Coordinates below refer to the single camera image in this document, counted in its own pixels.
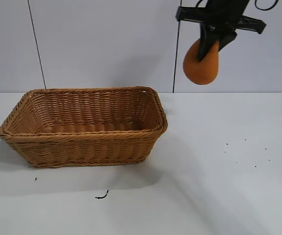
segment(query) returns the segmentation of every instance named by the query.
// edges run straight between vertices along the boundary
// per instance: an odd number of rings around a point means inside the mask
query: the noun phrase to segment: orange foam ball
[[[218,74],[219,60],[219,41],[217,41],[206,57],[198,60],[200,39],[197,40],[185,55],[183,70],[187,78],[198,85],[206,85],[215,80]]]

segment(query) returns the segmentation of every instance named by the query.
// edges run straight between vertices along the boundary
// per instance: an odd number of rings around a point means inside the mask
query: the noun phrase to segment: white tabletop
[[[282,235],[282,94],[160,97],[141,164],[34,169],[0,141],[0,235]]]

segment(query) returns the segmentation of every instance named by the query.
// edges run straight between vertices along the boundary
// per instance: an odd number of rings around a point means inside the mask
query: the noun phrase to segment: black cable
[[[255,7],[256,7],[258,10],[261,10],[261,11],[269,11],[269,10],[273,9],[273,8],[277,5],[277,3],[279,2],[279,0],[275,0],[274,4],[273,4],[271,7],[269,7],[269,8],[259,8],[259,7],[257,6],[257,1],[258,1],[258,0],[255,0]]]
[[[199,7],[199,5],[201,4],[202,1],[204,1],[204,0],[199,0],[199,1],[196,3],[195,7]]]

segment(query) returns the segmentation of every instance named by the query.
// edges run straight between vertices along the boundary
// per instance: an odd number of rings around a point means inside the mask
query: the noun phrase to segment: black speck
[[[104,199],[105,197],[107,197],[109,190],[107,190],[106,194],[104,197],[95,197],[96,199]]]

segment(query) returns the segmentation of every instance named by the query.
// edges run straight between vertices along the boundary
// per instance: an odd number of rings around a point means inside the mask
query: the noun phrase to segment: wicker basket
[[[0,138],[36,167],[142,162],[167,129],[146,87],[42,89],[26,93]]]

